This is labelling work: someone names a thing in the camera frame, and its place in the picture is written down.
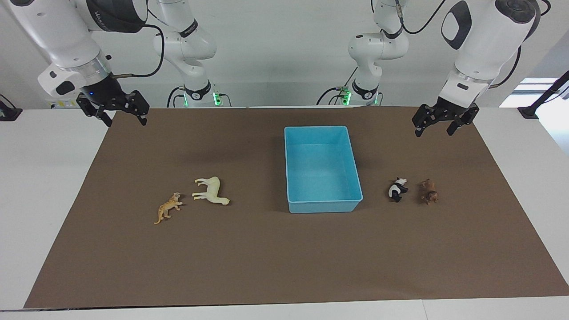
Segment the black clamp stand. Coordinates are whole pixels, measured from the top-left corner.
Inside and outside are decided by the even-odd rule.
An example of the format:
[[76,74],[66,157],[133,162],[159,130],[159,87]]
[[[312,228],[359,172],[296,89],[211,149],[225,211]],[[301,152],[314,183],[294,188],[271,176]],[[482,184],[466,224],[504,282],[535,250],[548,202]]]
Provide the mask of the black clamp stand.
[[518,112],[520,113],[520,115],[526,119],[530,119],[530,120],[538,120],[539,117],[537,116],[537,110],[538,108],[547,103],[547,101],[549,101],[549,99],[557,94],[557,96],[561,96],[562,91],[560,91],[561,87],[563,87],[563,85],[566,85],[569,82],[569,69],[567,71],[565,71],[565,73],[563,73],[563,75],[561,75],[561,77],[559,77],[559,79],[557,79],[553,85],[551,85],[551,87],[549,87],[549,89],[547,89],[547,91],[545,91],[536,101],[534,101],[534,103],[532,103],[531,105],[529,105],[528,107],[518,107]]
[[22,108],[17,108],[7,97],[0,94],[0,122],[15,121],[22,111]]

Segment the orange striped tiger toy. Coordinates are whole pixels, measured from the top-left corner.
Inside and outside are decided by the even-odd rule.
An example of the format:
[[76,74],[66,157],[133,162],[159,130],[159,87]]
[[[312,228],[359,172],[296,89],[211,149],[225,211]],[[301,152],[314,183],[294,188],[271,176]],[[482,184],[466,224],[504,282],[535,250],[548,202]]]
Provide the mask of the orange striped tiger toy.
[[183,205],[182,202],[179,202],[179,198],[181,196],[180,192],[174,192],[173,195],[169,198],[169,200],[158,208],[158,219],[154,222],[154,224],[159,224],[161,221],[171,218],[172,216],[169,214],[171,209],[175,209],[180,211],[180,206]]

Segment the cream horse toy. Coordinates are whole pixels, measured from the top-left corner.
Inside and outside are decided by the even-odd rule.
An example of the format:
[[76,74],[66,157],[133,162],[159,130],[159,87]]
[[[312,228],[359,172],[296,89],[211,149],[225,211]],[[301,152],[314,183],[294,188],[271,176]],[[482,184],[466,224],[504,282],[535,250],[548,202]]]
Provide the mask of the cream horse toy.
[[221,204],[221,205],[228,205],[230,203],[230,199],[228,198],[220,198],[219,197],[219,190],[221,187],[221,180],[217,176],[212,176],[211,178],[199,178],[195,180],[198,186],[205,185],[207,186],[205,192],[196,192],[193,193],[191,196],[194,200],[196,199],[207,199],[211,203]]

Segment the light blue plastic storage box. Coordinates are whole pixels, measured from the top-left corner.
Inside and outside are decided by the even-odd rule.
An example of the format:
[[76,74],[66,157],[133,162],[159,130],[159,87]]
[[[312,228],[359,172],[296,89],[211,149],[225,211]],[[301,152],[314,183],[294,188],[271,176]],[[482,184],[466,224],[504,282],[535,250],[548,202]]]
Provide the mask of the light blue plastic storage box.
[[290,213],[352,212],[363,200],[346,126],[283,130]]

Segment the black and white panda toy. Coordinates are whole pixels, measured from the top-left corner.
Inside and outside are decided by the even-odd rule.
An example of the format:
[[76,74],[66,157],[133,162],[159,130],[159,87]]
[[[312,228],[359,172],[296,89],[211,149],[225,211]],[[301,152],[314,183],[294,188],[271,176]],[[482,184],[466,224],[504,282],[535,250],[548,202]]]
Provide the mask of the black and white panda toy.
[[405,186],[406,183],[407,180],[405,178],[397,177],[388,190],[388,197],[394,202],[399,203],[402,199],[402,194],[406,194],[409,190]]

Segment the brown lion toy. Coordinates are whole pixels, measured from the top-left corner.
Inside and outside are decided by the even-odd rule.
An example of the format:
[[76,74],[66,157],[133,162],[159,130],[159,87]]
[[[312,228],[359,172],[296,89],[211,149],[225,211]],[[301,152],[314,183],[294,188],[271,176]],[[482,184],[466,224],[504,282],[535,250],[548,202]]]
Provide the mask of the brown lion toy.
[[431,179],[421,182],[420,185],[423,188],[421,200],[423,200],[425,204],[430,205],[431,203],[437,203],[439,201],[439,194],[436,190],[435,183]]

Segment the brown paper table mat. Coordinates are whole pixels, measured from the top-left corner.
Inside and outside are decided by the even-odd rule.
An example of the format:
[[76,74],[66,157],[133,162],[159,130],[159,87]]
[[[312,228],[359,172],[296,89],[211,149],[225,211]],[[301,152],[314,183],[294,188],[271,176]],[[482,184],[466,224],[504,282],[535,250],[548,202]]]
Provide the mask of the brown paper table mat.
[[[569,296],[475,126],[416,138],[413,108],[115,115],[25,308]],[[289,213],[287,126],[346,126],[363,199]],[[194,200],[217,176],[228,205]],[[397,177],[409,189],[388,197]],[[437,203],[421,200],[431,179]],[[154,224],[180,192],[180,211]]]

